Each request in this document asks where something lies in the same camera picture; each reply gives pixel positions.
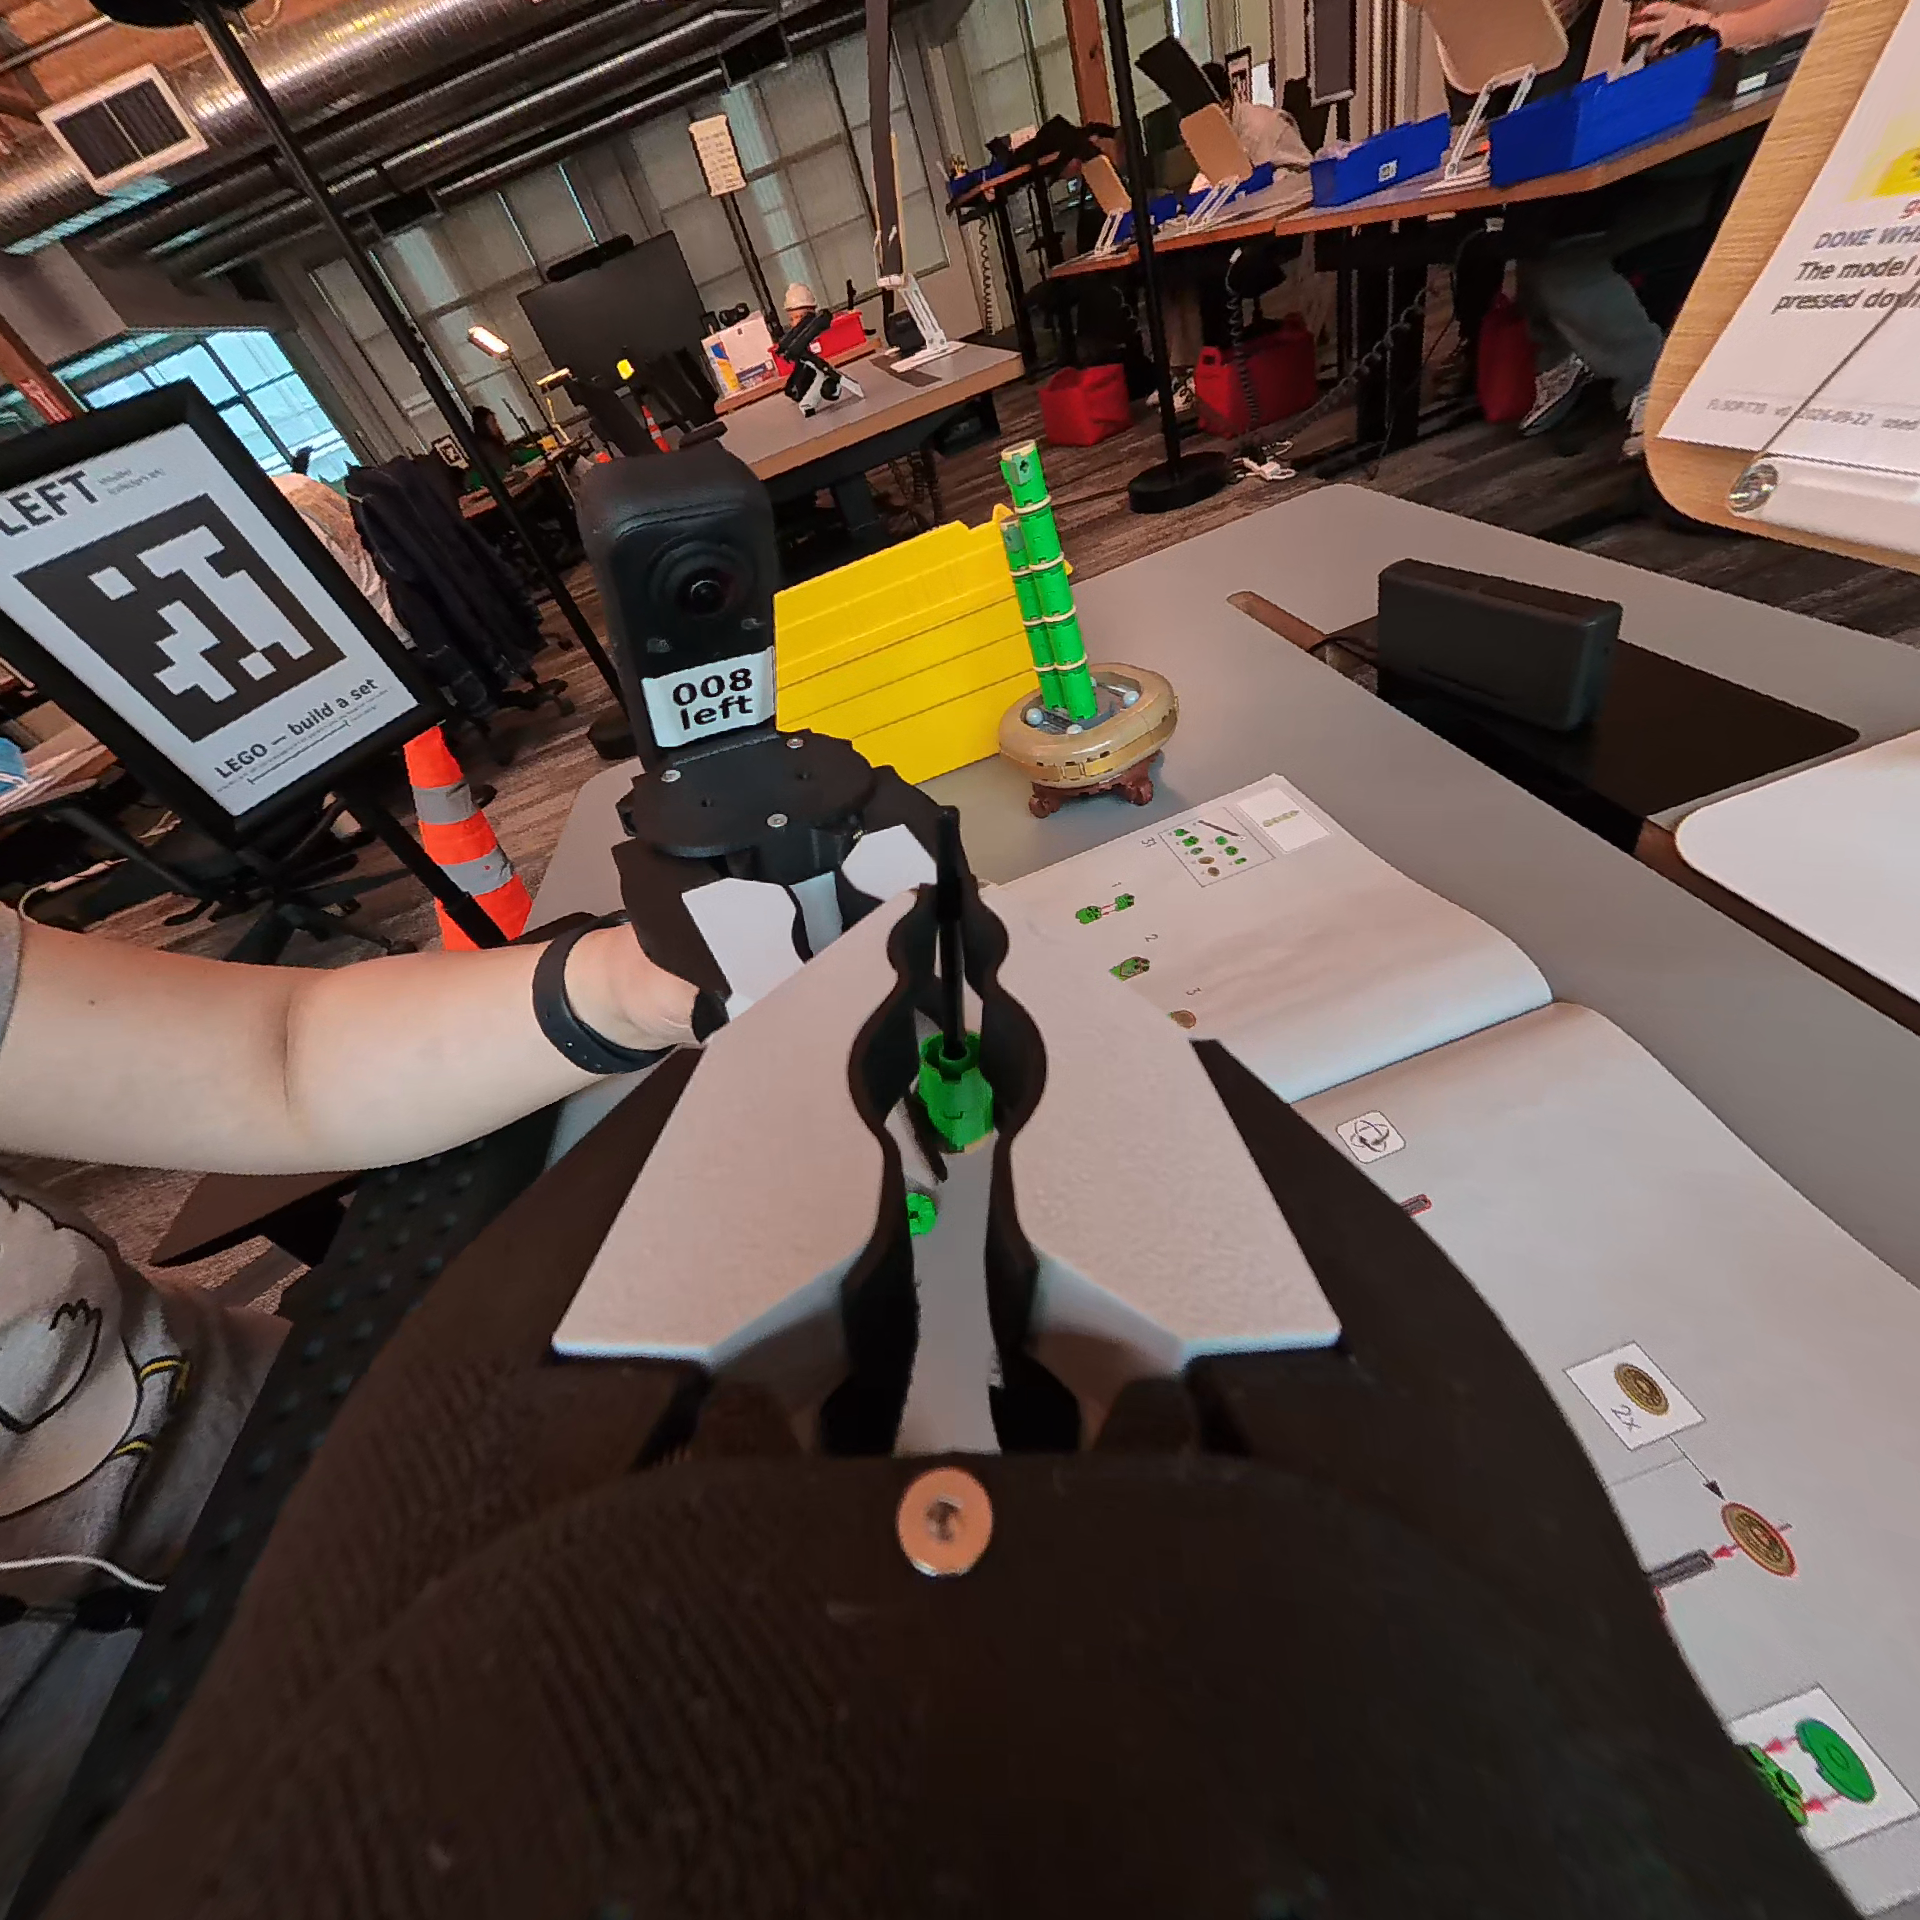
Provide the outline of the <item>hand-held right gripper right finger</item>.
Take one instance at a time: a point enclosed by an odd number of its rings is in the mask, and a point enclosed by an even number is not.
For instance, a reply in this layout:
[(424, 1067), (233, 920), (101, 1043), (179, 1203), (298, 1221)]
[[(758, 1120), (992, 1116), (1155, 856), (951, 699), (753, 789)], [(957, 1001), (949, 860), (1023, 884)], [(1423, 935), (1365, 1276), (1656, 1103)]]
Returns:
[(1186, 1033), (1014, 889), (984, 902), (1011, 935), (999, 982), (1047, 1051), (1014, 1187), (1040, 1259), (1026, 1351), (1067, 1409), (1110, 1412), (1200, 1358), (1334, 1348), (1337, 1312)]

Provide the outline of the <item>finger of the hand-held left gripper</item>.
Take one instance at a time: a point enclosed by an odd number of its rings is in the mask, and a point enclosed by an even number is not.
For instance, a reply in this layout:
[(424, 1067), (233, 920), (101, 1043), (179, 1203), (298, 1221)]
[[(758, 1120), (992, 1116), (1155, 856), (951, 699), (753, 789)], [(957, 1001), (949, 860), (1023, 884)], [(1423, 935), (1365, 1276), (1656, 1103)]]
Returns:
[(728, 979), (725, 1001), (759, 1001), (841, 935), (832, 873), (782, 886), (725, 878), (685, 896), (706, 949)]
[(837, 896), (843, 905), (864, 901), (888, 902), (923, 884), (938, 884), (941, 865), (934, 853), (905, 823), (864, 832), (837, 873)]

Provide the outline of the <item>black axle rod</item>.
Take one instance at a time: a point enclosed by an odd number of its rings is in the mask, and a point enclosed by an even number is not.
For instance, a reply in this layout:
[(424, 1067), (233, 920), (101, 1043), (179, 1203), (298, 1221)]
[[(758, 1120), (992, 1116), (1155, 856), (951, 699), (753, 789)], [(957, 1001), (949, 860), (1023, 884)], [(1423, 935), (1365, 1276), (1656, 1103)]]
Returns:
[(938, 806), (935, 814), (935, 920), (942, 985), (942, 1055), (957, 1070), (967, 1067), (967, 950), (966, 950), (966, 883), (969, 865), (962, 849), (962, 833), (957, 806)]

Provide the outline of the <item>green round lego brick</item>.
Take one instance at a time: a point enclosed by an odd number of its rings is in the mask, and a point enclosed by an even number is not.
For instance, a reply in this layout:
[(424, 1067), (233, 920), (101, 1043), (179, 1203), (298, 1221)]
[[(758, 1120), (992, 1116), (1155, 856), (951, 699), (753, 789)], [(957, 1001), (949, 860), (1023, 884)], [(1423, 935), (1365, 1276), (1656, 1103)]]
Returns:
[(959, 1051), (938, 1031), (920, 1044), (920, 1103), (942, 1148), (962, 1155), (995, 1132), (995, 1092), (982, 1067), (982, 1038), (962, 1031)]

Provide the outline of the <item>person's left hand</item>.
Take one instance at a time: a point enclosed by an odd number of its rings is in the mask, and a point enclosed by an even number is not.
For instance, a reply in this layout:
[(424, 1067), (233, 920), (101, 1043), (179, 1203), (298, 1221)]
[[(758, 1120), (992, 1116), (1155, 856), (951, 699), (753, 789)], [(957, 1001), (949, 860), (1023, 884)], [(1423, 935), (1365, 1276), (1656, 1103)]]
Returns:
[(566, 995), (583, 1025), (618, 1048), (662, 1051), (697, 1040), (697, 987), (651, 960), (627, 920), (576, 942)]

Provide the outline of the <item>yellow bin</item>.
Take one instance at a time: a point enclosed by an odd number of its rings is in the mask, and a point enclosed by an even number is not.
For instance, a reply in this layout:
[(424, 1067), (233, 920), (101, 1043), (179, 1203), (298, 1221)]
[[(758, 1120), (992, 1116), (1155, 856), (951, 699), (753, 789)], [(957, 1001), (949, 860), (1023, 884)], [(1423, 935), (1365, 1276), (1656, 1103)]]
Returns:
[(778, 724), (855, 745), (923, 784), (999, 749), (1040, 695), (997, 505), (775, 597)]

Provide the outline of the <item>dark jacket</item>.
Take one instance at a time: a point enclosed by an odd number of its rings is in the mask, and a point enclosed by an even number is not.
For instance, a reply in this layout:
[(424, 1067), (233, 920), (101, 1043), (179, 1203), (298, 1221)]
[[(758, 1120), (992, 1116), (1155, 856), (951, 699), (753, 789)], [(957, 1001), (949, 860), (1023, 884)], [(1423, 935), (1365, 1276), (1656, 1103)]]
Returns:
[(481, 724), (563, 697), (563, 684), (536, 671), (545, 646), (536, 605), (470, 525), (459, 475), (441, 455), (352, 465), (344, 491), (394, 616), (449, 708)]

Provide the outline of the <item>bamboo brick model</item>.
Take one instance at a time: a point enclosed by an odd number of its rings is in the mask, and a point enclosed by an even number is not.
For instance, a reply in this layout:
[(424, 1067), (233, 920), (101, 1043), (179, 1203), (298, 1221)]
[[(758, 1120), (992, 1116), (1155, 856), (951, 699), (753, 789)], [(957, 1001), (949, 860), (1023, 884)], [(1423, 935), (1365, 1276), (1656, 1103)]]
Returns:
[(1011, 507), (997, 527), (1040, 684), (1002, 718), (999, 755), (1029, 779), (1040, 817), (1098, 795), (1143, 806), (1157, 795), (1181, 697), (1160, 671), (1094, 662), (1040, 445), (1008, 445), (999, 470)]

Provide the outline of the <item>background table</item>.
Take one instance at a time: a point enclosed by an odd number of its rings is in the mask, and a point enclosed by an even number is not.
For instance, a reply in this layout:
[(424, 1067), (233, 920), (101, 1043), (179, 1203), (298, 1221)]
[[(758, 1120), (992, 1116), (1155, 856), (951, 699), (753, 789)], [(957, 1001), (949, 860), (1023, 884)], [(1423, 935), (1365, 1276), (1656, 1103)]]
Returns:
[(779, 495), (827, 489), (923, 447), (938, 428), (1023, 374), (1017, 352), (978, 342), (905, 372), (870, 357), (851, 367), (859, 395), (808, 415), (775, 388), (722, 415), (719, 441)]

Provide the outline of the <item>black monitor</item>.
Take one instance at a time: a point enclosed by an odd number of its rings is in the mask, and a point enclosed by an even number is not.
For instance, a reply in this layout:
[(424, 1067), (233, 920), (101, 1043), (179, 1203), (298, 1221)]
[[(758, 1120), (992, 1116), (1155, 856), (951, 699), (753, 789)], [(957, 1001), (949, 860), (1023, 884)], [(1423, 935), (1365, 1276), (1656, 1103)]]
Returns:
[(699, 355), (704, 299), (681, 239), (662, 230), (519, 295), (550, 363), (618, 379), (677, 352)]

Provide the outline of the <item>orange traffic cone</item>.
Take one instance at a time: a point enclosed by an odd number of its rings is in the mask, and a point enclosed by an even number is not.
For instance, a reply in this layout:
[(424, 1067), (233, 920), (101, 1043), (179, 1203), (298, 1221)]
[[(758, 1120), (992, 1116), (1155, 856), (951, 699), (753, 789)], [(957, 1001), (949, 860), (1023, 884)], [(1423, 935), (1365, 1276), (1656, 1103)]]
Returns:
[(417, 803), (424, 849), (475, 902), (495, 928), (515, 942), (527, 931), (533, 897), (453, 756), (441, 726), (427, 726), (402, 748)]

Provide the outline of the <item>black perforated panel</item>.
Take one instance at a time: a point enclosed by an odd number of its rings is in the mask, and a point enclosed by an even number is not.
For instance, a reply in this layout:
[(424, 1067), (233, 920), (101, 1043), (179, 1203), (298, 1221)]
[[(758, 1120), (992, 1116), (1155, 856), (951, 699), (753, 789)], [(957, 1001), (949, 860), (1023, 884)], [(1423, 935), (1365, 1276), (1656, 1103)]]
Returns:
[(150, 1607), (11, 1915), (39, 1915), (130, 1798), (217, 1652), (282, 1507), (351, 1391), (453, 1257), (537, 1177), (559, 1125), (561, 1110), (550, 1109), (443, 1157), (373, 1169), (351, 1191), (325, 1257), (286, 1293), (286, 1340), (184, 1560)]

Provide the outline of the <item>framed marker sign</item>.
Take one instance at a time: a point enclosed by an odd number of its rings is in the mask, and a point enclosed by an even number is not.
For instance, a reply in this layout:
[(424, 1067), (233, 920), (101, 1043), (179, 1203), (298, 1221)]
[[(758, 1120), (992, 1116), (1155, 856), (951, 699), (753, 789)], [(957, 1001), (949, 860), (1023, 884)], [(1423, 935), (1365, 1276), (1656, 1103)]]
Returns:
[(15, 669), (231, 848), (443, 716), (187, 382), (6, 441), (2, 628)]

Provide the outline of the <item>ceiling air vent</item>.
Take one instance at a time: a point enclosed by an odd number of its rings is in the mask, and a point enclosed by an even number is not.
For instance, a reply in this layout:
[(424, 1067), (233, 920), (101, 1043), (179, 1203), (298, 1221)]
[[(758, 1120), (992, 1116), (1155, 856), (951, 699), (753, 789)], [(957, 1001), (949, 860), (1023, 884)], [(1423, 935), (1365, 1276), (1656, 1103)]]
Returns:
[(208, 153), (199, 121), (157, 64), (39, 107), (39, 121), (99, 195)]

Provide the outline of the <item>instruction sheet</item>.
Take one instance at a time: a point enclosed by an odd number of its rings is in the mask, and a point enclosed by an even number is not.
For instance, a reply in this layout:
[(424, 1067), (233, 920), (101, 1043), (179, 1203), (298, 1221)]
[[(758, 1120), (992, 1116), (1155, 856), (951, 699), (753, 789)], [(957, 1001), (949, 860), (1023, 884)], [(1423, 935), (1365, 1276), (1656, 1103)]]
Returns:
[(1831, 4), (1648, 404), (1648, 472), (1725, 527), (1917, 568), (1919, 4)]

